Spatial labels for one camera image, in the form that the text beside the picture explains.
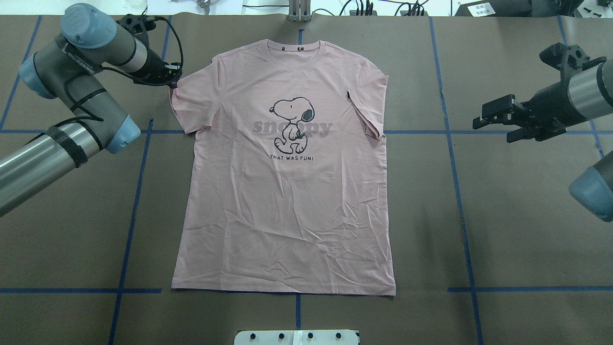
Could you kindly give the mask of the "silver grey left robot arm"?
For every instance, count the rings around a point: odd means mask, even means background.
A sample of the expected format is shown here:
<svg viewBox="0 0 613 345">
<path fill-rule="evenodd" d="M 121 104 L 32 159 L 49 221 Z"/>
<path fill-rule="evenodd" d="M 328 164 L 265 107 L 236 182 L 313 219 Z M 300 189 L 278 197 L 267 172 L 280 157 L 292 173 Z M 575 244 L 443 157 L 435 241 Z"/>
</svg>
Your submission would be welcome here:
<svg viewBox="0 0 613 345">
<path fill-rule="evenodd" d="M 168 18 L 145 13 L 114 20 L 87 3 L 65 10 L 59 35 L 27 58 L 18 75 L 38 96 L 59 99 L 73 116 L 1 160 L 2 215 L 100 151 L 117 153 L 141 135 L 96 74 L 112 71 L 135 84 L 176 88 L 183 61 L 166 62 L 149 46 L 148 33 L 159 21 L 173 29 Z"/>
</svg>

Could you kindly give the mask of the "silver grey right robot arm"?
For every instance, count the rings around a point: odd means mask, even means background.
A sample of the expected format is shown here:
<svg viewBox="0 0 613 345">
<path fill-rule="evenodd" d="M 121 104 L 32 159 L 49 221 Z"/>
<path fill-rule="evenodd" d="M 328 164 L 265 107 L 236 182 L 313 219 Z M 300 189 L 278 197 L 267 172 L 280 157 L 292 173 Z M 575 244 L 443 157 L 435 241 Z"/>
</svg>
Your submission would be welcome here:
<svg viewBox="0 0 613 345">
<path fill-rule="evenodd" d="M 482 105 L 472 128 L 488 125 L 514 126 L 506 135 L 508 143 L 519 140 L 543 142 L 564 135 L 571 127 L 587 124 L 599 160 L 589 166 L 568 188 L 571 196 L 596 218 L 613 218 L 612 154 L 605 153 L 596 131 L 595 119 L 612 114 L 612 62 L 600 57 L 582 70 L 563 70 L 558 83 L 545 87 L 528 101 L 514 94 Z"/>
</svg>

